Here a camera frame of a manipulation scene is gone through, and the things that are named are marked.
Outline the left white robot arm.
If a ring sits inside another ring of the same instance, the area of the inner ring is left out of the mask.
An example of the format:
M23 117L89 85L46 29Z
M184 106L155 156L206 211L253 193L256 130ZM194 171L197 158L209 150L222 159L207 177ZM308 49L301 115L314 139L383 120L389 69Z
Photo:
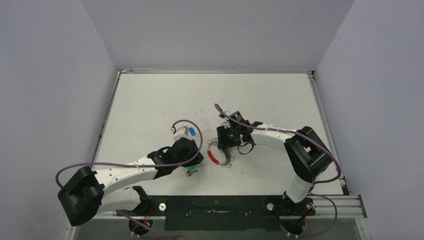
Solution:
M60 185L57 197L71 226L80 226L96 214L123 210L131 215L144 215L149 198L138 182L170 175L179 167L200 164L204 156L196 141L182 137L127 164L106 162L106 169L93 170L96 162L78 163L79 169Z

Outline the blue capped key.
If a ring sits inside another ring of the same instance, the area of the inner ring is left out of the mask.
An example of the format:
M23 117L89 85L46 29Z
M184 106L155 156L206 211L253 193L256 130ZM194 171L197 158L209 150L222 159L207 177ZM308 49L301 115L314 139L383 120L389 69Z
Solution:
M189 131L189 133L190 133L191 136L195 136L196 135L196 131L195 131L195 129L193 127L190 127L188 129L188 131Z

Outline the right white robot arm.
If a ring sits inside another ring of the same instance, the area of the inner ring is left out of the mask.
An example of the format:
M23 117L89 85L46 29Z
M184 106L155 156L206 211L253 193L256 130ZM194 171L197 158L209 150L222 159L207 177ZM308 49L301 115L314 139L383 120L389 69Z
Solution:
M295 175L284 192L286 198L282 201L282 207L290 215L302 209L302 201L311 193L319 176L333 163L328 148L309 126L300 130L286 130L260 121L251 123L240 114L235 114L218 126L216 131L217 147L223 151L261 145L287 153Z

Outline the green capped key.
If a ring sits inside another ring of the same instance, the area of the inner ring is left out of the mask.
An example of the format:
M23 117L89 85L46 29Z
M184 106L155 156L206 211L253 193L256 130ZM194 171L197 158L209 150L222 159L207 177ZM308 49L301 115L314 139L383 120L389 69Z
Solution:
M191 177L196 172L198 172L196 166L190 166L187 168L186 176Z

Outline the metal keyring with red handle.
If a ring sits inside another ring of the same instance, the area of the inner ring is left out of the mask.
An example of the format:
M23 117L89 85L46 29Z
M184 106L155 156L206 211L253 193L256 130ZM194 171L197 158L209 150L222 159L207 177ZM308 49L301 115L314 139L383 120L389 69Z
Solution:
M211 138L207 140L207 156L217 166L223 168L231 168L235 157L233 151L230 148L224 150L219 149L219 141L217 138Z

